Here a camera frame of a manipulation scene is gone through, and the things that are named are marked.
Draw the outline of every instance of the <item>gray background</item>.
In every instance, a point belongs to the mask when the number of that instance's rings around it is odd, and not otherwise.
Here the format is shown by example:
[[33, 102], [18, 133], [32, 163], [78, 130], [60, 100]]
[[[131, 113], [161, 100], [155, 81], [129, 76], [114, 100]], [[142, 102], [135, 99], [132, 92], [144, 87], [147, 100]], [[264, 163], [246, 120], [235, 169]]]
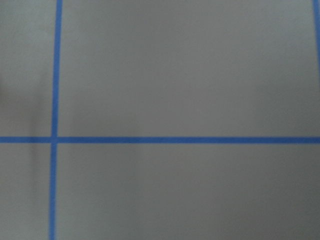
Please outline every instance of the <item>gray background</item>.
[[[0, 2], [0, 136], [49, 136], [55, 0]], [[312, 1], [64, 0], [60, 136], [320, 136]], [[320, 146], [61, 144], [59, 240], [318, 240]], [[0, 144], [0, 239], [48, 235], [50, 148]]]

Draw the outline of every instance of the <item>gray tile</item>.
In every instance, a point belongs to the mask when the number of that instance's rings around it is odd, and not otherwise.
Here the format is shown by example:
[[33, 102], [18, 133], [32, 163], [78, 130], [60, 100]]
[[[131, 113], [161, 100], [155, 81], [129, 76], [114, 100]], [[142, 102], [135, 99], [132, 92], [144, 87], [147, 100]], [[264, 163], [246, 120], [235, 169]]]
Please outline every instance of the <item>gray tile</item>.
[[0, 239], [48, 238], [48, 144], [0, 144]]
[[65, 0], [61, 136], [316, 136], [312, 1]]
[[0, 1], [0, 136], [47, 136], [55, 1]]
[[57, 235], [318, 240], [317, 145], [59, 146]]

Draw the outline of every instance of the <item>blue line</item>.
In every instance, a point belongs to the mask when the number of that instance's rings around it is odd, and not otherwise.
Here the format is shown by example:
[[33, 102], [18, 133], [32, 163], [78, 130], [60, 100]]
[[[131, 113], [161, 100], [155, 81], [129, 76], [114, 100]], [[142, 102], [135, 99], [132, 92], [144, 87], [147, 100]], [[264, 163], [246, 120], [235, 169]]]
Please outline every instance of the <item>blue line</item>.
[[0, 136], [0, 144], [49, 144], [51, 137], [41, 136]]
[[51, 144], [49, 186], [49, 239], [56, 239], [57, 143]]
[[314, 26], [315, 26], [315, 39], [317, 47], [318, 57], [318, 71], [320, 73], [320, 13], [319, 13], [319, 1], [313, 0], [313, 14], [314, 14]]
[[60, 144], [320, 144], [320, 137], [58, 137]]
[[63, 0], [56, 0], [53, 81], [52, 81], [52, 120], [51, 120], [51, 136], [54, 138], [56, 138], [58, 135], [62, 5], [63, 5]]

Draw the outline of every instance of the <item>horizontal blue line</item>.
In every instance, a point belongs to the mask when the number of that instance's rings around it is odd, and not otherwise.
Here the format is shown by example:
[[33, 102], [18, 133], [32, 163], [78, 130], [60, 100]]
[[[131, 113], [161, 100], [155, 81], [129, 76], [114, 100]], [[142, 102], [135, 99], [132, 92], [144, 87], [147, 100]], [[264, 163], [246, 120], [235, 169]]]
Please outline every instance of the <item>horizontal blue line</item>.
[[0, 144], [49, 144], [51, 137], [41, 136], [0, 136]]
[[58, 137], [61, 144], [320, 144], [320, 137]]

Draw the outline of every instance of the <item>vertical blue line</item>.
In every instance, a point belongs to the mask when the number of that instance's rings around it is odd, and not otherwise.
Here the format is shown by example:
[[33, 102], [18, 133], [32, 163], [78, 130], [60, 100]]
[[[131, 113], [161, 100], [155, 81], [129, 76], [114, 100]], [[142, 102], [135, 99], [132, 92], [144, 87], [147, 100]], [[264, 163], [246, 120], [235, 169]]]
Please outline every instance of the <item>vertical blue line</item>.
[[313, 14], [314, 14], [314, 26], [315, 26], [315, 39], [317, 47], [318, 57], [318, 72], [320, 73], [320, 13], [319, 13], [319, 0], [312, 0], [313, 2]]
[[50, 186], [49, 186], [49, 240], [56, 240], [56, 194], [57, 194], [57, 148], [59, 116], [59, 76], [60, 76], [60, 43], [63, 0], [56, 0], [53, 81], [52, 81], [52, 119], [51, 119], [51, 153], [50, 153]]

